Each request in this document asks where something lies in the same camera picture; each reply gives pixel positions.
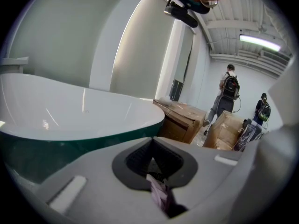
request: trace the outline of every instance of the white shirt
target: white shirt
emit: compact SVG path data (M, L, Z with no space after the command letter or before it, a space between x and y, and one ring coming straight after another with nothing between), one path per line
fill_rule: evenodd
M228 72L231 76L233 77L236 77L237 75L233 72L233 71L229 71ZM221 77L220 77L220 81L225 81L225 79L228 77L228 74L225 72L225 74L222 74Z

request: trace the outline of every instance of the packaging material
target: packaging material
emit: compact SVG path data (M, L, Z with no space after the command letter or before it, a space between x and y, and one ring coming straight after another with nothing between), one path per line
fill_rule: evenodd
M209 130L203 147L232 150L238 140L238 131L244 119L224 111Z
M191 105L174 101L171 106L153 100L165 113L158 136L190 144L203 125L206 112Z

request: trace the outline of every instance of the green bathtub base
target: green bathtub base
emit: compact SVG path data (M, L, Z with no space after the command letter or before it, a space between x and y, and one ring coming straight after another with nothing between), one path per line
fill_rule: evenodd
M0 150L10 168L27 180L42 183L51 174L90 151L156 136L161 125L162 122L117 135L71 141L31 140L0 132Z

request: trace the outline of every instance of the fluorescent light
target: fluorescent light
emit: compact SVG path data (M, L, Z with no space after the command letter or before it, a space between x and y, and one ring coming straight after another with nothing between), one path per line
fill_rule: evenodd
M267 47L267 48L272 49L274 51L279 51L280 50L280 46L275 44L275 43L272 43L272 42L269 42L269 41L266 41L266 40L263 40L263 39L260 39L260 38L256 38L256 37L253 37L253 36L249 36L249 35L240 35L240 41L250 42L250 43L257 44L257 45L261 45L263 47Z

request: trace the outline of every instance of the gray pants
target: gray pants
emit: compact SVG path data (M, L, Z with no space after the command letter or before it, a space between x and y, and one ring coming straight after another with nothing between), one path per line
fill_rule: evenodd
M209 116L207 117L207 120L209 120L210 122L213 121L214 116L217 114L217 107L218 107L220 97L221 97L221 95L216 97L215 103L214 103L213 107L210 110Z

